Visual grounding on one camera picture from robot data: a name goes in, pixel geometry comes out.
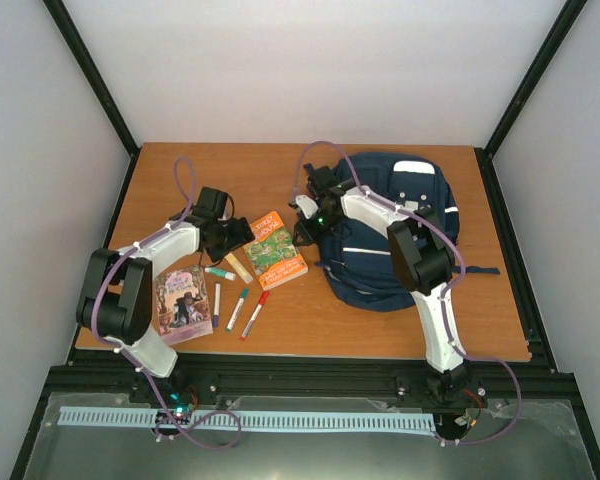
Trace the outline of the navy blue backpack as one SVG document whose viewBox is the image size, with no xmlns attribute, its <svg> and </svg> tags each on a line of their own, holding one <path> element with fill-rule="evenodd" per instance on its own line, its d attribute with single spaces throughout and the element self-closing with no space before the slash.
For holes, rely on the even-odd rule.
<svg viewBox="0 0 600 480">
<path fill-rule="evenodd" d="M 459 208 L 434 162 L 403 153 L 361 152 L 341 159 L 331 173 L 339 183 L 357 177 L 393 207 L 415 212 L 458 242 Z M 392 254 L 405 247 L 407 259 L 416 262 L 426 251 L 443 245 L 438 235 L 411 218 L 403 226 L 375 230 L 345 217 L 319 240 L 317 265 L 339 301 L 371 312 L 395 312 L 413 307 L 415 300 L 403 283 L 413 269 L 402 257 L 394 261 Z"/>
</svg>

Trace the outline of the pink illustrated book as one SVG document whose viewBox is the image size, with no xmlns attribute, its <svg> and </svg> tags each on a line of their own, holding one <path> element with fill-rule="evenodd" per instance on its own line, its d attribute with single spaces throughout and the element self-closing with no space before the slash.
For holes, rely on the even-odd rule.
<svg viewBox="0 0 600 480">
<path fill-rule="evenodd" d="M 213 333 L 208 292 L 199 266 L 162 273 L 153 286 L 157 330 L 167 345 Z"/>
</svg>

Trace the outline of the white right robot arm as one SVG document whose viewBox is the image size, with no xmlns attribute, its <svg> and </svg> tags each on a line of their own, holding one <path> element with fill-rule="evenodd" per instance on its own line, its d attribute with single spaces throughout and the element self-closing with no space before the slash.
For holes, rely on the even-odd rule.
<svg viewBox="0 0 600 480">
<path fill-rule="evenodd" d="M 305 165 L 308 194 L 294 193 L 296 246 L 315 245 L 336 296 L 356 308 L 387 311 L 408 291 L 425 336 L 424 384 L 439 405 L 455 400 L 470 381 L 451 305 L 454 243 L 430 207 L 409 210 L 354 178 Z"/>
</svg>

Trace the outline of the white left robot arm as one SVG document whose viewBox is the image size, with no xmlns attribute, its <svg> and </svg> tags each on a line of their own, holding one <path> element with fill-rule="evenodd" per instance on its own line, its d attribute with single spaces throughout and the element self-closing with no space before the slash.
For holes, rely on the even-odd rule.
<svg viewBox="0 0 600 480">
<path fill-rule="evenodd" d="M 77 324 L 153 376 L 152 388 L 166 402 L 186 395 L 188 378 L 175 369 L 177 353 L 151 325 L 153 280 L 188 255 L 204 252 L 216 263 L 253 241 L 248 221 L 234 210 L 230 194 L 204 187 L 196 203 L 149 237 L 120 250 L 97 249 L 89 258 Z"/>
</svg>

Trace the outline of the orange Treehouse book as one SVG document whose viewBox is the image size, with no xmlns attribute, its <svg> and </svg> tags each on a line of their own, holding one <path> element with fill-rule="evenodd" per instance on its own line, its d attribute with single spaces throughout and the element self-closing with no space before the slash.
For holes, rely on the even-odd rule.
<svg viewBox="0 0 600 480">
<path fill-rule="evenodd" d="M 243 247 L 264 291 L 285 284 L 308 272 L 308 265 L 292 235 L 275 211 L 250 225 L 254 240 Z"/>
</svg>

